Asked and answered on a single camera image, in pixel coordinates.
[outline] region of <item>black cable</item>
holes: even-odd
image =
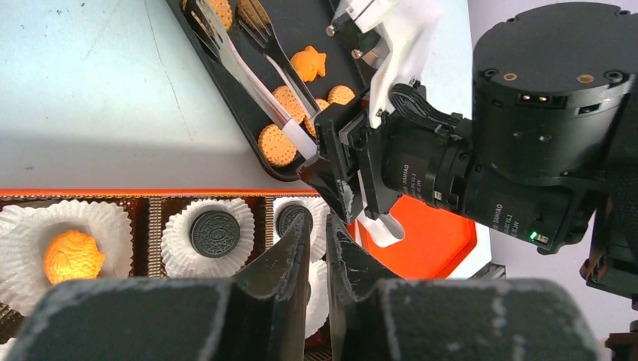
[[[441,125],[455,128],[460,122],[459,119],[436,110],[413,86],[408,84],[395,84],[388,96],[390,103],[401,117],[427,129],[434,130]]]

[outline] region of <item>white cupcake liner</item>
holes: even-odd
[[[57,235],[77,229],[94,237],[105,255],[98,277],[127,278],[133,246],[124,208],[107,202],[61,201],[46,208],[4,207],[0,212],[0,302],[23,316],[52,287],[42,257]]]
[[[202,256],[190,243],[190,227],[198,216],[208,211],[225,211],[239,223],[237,246],[220,258]],[[166,274],[171,278],[230,277],[251,255],[254,236],[255,219],[243,199],[194,201],[181,213],[169,218],[162,234],[162,260]]]
[[[310,300],[305,307],[305,337],[314,335],[325,323],[330,312],[328,305],[327,266],[323,260],[310,264],[308,271]]]
[[[326,254],[326,217],[330,212],[328,204],[321,197],[281,197],[272,203],[274,214],[272,243],[277,243],[282,235],[277,233],[277,218],[288,205],[301,205],[312,215],[310,232],[310,262],[317,261]]]
[[[11,346],[14,345],[15,341],[15,338],[9,338],[7,342],[5,342],[4,344],[0,344],[0,361],[4,360],[5,357],[9,354]]]

